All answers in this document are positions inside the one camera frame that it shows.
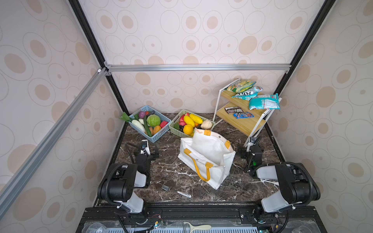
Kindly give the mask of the green cucumber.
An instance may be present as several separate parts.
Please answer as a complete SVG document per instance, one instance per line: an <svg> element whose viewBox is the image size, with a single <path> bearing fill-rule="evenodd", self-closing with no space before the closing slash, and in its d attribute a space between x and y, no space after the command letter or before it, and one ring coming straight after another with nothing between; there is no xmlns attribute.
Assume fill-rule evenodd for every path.
<svg viewBox="0 0 373 233"><path fill-rule="evenodd" d="M143 121L144 121L144 128L146 130L146 134L149 136L149 137L152 137L152 132L150 131L149 129L149 126L148 126L148 123L147 123L147 115L144 116L143 118Z"/></svg>

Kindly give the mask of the white grocery bag yellow handles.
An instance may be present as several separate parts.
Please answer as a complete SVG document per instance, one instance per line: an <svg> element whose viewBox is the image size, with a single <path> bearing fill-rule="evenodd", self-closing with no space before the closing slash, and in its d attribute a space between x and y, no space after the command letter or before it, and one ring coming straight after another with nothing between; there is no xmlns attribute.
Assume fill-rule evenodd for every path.
<svg viewBox="0 0 373 233"><path fill-rule="evenodd" d="M211 130L196 129L192 138L181 138L178 158L218 190L230 174L235 155L229 140Z"/></svg>

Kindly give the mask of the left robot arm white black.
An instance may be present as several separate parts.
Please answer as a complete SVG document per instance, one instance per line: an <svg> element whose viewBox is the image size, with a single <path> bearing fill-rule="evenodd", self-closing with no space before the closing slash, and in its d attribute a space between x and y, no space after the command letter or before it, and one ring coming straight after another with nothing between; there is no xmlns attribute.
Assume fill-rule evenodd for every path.
<svg viewBox="0 0 373 233"><path fill-rule="evenodd" d="M135 192L136 188L148 188L151 181L151 162L159 157L158 148L151 153L149 142L143 139L139 146L131 143L126 148L134 147L130 154L131 163L111 164L97 189L98 199L129 214L144 211L145 202Z"/></svg>

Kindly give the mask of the blue plastic vegetable basket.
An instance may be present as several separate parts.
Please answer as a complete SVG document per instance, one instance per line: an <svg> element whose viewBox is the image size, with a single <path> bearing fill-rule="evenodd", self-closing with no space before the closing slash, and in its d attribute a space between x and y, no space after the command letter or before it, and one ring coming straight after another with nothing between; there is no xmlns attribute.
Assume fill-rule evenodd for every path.
<svg viewBox="0 0 373 233"><path fill-rule="evenodd" d="M148 105L129 115L127 122L151 143L159 140L171 125L169 118Z"/></svg>

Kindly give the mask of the metal fork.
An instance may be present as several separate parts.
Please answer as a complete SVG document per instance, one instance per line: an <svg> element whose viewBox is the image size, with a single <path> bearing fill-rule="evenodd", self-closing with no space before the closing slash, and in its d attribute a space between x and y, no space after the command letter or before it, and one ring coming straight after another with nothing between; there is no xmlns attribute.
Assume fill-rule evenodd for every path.
<svg viewBox="0 0 373 233"><path fill-rule="evenodd" d="M161 188L162 188L163 190L167 191L167 192L169 192L170 189L171 189L169 186L166 186L166 185L162 185Z"/></svg>

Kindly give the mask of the green cabbage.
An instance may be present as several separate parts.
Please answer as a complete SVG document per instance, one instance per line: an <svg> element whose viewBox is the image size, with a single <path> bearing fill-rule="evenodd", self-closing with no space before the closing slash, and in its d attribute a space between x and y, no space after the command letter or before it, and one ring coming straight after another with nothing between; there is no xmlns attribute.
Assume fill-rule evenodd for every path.
<svg viewBox="0 0 373 233"><path fill-rule="evenodd" d="M160 125L161 122L162 121L158 115L152 114L152 115L147 116L147 123L148 123L148 126L150 127L155 127L157 125Z"/></svg>

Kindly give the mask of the green plastic fruit basket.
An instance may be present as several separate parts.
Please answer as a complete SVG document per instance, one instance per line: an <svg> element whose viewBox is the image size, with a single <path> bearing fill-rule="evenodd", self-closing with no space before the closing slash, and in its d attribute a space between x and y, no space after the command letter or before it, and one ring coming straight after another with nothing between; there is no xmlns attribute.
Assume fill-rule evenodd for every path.
<svg viewBox="0 0 373 233"><path fill-rule="evenodd" d="M196 129L213 130L216 123L203 116L192 113L188 110L181 110L172 120L170 131L172 134L185 138L193 137Z"/></svg>

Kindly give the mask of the dark chocolate bar packet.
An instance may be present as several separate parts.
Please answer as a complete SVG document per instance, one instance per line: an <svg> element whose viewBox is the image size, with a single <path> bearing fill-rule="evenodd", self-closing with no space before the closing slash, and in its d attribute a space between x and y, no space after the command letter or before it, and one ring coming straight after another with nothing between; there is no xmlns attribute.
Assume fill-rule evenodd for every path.
<svg viewBox="0 0 373 233"><path fill-rule="evenodd" d="M240 107L226 107L225 111L228 114L243 113L243 110Z"/></svg>

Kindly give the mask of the pink dragon fruit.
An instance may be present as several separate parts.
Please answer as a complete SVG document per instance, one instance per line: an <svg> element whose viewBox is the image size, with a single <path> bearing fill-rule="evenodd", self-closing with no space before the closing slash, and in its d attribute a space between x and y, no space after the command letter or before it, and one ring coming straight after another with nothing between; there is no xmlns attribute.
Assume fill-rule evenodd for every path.
<svg viewBox="0 0 373 233"><path fill-rule="evenodd" d="M184 121L184 117L185 117L185 115L182 115L182 116L180 117L180 119L179 119L179 125L180 125L180 126L185 126L185 125L187 125L187 123Z"/></svg>

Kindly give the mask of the wrinkled yellow orange fruit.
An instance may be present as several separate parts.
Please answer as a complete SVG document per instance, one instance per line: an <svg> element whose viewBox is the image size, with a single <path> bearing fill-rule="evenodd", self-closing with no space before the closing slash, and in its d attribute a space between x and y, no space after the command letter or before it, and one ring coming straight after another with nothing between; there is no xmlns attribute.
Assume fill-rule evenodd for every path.
<svg viewBox="0 0 373 233"><path fill-rule="evenodd" d="M187 124L183 127L183 133L185 133L186 135L191 135L194 131L194 127L190 124Z"/></svg>

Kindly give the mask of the yellow mango front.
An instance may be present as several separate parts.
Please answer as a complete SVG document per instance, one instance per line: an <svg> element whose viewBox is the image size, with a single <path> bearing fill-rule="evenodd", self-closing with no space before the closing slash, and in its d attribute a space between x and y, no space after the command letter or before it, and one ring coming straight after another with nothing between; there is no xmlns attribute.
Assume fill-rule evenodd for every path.
<svg viewBox="0 0 373 233"><path fill-rule="evenodd" d="M184 121L187 123L187 125L190 125L193 128L195 127L195 122L188 115L185 115Z"/></svg>

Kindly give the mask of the yellow mango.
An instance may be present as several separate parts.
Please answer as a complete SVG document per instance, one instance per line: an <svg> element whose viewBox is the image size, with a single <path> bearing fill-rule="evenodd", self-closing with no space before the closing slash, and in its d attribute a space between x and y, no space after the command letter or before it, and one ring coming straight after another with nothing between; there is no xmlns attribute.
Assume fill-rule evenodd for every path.
<svg viewBox="0 0 373 233"><path fill-rule="evenodd" d="M193 128L195 127L195 122L188 115L185 115L184 121L187 123L187 125L190 125Z"/></svg>
<svg viewBox="0 0 373 233"><path fill-rule="evenodd" d="M197 124L202 124L203 123L203 120L201 117L197 116L197 115L194 115L194 114L190 114L189 117Z"/></svg>

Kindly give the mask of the yellow mango back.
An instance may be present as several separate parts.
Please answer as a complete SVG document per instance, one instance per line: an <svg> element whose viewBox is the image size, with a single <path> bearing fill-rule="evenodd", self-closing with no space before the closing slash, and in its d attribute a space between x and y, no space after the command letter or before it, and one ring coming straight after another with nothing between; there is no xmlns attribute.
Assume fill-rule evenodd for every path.
<svg viewBox="0 0 373 233"><path fill-rule="evenodd" d="M203 123L203 120L201 117L197 116L197 115L194 115L194 114L190 114L189 117L197 124L202 124Z"/></svg>

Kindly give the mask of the silver aluminium side bar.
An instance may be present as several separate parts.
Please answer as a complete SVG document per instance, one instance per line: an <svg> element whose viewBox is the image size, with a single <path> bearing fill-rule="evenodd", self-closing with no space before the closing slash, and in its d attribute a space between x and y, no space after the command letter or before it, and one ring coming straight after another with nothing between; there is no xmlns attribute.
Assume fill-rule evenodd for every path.
<svg viewBox="0 0 373 233"><path fill-rule="evenodd" d="M91 80L71 103L71 105L68 106L67 110L63 113L60 119L50 129L43 140L36 146L29 158L14 174L10 182L5 186L5 189L1 193L1 218L3 218L7 213L18 195L40 167L41 163L44 161L49 152L52 150L53 146L57 143L58 139L88 100L96 86L99 84L102 78L105 77L106 73L107 68L101 68L100 71L91 78Z"/></svg>

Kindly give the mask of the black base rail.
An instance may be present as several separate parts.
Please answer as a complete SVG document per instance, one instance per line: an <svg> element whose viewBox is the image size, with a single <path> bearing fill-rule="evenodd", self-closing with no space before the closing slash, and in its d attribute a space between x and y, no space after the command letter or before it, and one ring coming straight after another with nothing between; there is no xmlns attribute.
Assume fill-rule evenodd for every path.
<svg viewBox="0 0 373 233"><path fill-rule="evenodd" d="M267 213L259 202L249 203L147 203L139 214L103 204L84 210L77 232L90 222L118 221L120 226L151 226L155 222L174 220L231 220L234 223L249 224L271 232L284 232L295 220L315 220L316 228L325 233L326 228L313 206L301 206L276 213Z"/></svg>

